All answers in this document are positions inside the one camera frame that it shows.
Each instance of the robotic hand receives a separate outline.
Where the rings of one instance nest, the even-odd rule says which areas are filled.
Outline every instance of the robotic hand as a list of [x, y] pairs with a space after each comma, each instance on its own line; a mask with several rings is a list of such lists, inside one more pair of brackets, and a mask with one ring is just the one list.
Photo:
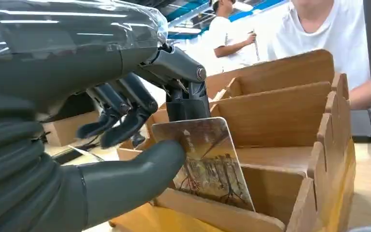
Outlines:
[[185, 161], [175, 141], [131, 161], [59, 166], [35, 138], [82, 90], [104, 115], [79, 135], [103, 133], [104, 147], [129, 138], [157, 109], [138, 77], [166, 90], [170, 120], [208, 117], [204, 68], [165, 44], [166, 26], [117, 0], [0, 0], [0, 231], [81, 231], [164, 191]]

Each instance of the person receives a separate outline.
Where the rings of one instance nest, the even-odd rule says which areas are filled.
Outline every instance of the person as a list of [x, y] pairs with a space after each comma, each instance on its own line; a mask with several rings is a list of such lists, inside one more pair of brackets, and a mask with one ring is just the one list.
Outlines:
[[251, 66], [255, 57], [255, 51], [245, 48], [254, 43], [256, 34], [238, 31], [228, 19], [234, 3], [235, 0], [210, 0], [216, 17], [210, 24], [209, 44], [215, 56], [220, 58], [223, 71]]
[[268, 60], [316, 49], [328, 50], [335, 71], [347, 74], [351, 109], [370, 108], [363, 0], [291, 0], [276, 35], [268, 42]]

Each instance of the hand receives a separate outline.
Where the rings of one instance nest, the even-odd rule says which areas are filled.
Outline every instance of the hand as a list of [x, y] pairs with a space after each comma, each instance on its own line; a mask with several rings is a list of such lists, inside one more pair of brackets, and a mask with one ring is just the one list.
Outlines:
[[351, 110], [371, 108], [371, 80], [361, 84], [349, 92]]
[[245, 40], [245, 46], [248, 46], [250, 44], [253, 44], [255, 42], [255, 39], [257, 38], [257, 34], [250, 33], [248, 38]]

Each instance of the white t-shirt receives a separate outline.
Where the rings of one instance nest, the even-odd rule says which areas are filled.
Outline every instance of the white t-shirt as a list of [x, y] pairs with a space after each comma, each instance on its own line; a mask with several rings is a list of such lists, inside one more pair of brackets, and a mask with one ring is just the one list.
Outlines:
[[363, 0], [335, 0], [329, 16], [314, 33], [306, 33], [292, 6], [268, 43], [268, 60], [316, 49], [328, 50], [335, 71], [346, 73], [349, 89], [370, 79]]
[[[248, 32], [233, 27], [229, 19], [218, 16], [211, 21], [209, 34], [212, 49], [237, 44], [248, 38]], [[224, 71], [231, 71], [253, 65], [256, 62], [254, 58], [256, 59], [255, 48], [249, 45], [232, 55], [219, 58], [218, 61]]]

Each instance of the blue ceiling beam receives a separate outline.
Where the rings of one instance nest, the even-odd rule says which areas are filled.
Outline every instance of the blue ceiling beam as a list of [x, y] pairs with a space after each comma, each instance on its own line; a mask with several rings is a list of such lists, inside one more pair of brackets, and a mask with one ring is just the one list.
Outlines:
[[204, 3], [208, 3], [208, 0], [196, 0], [196, 1], [189, 2], [185, 5], [182, 5], [180, 8], [166, 15], [167, 21], [171, 22], [175, 20], [176, 18], [179, 18], [183, 16], [184, 14], [187, 14], [190, 11], [200, 7]]
[[169, 28], [172, 28], [172, 27], [175, 27], [177, 25], [179, 25], [180, 23], [183, 23], [189, 19], [192, 19], [194, 17], [196, 17], [198, 14], [201, 14], [205, 11], [207, 11], [208, 9], [210, 9], [210, 5], [208, 2], [206, 3], [203, 3], [203, 5], [201, 6], [198, 6], [197, 8], [191, 10], [190, 12], [188, 13], [185, 13], [183, 14], [182, 16], [172, 20], [172, 21], [169, 21]]
[[[238, 19], [241, 19], [241, 18], [244, 18], [244, 17], [247, 17], [247, 16], [252, 15], [254, 10], [265, 10], [267, 8], [270, 8], [272, 6], [275, 6], [275, 5], [277, 5], [279, 3], [282, 3], [284, 1], [286, 1], [286, 0], [265, 0], [264, 2], [262, 2], [262, 3], [260, 3], [260, 4], [256, 5], [256, 6], [254, 6], [251, 11], [248, 11], [248, 12], [239, 12], [239, 13], [236, 13], [234, 15], [231, 15], [229, 17], [229, 20], [231, 22], [233, 22], [235, 20], [238, 20]], [[169, 39], [175, 39], [175, 40], [189, 40], [189, 39], [194, 39], [197, 36], [203, 34], [208, 29], [209, 29], [209, 27], [204, 28], [198, 34], [186, 34], [186, 35], [184, 35], [184, 34], [169, 34], [168, 38]]]

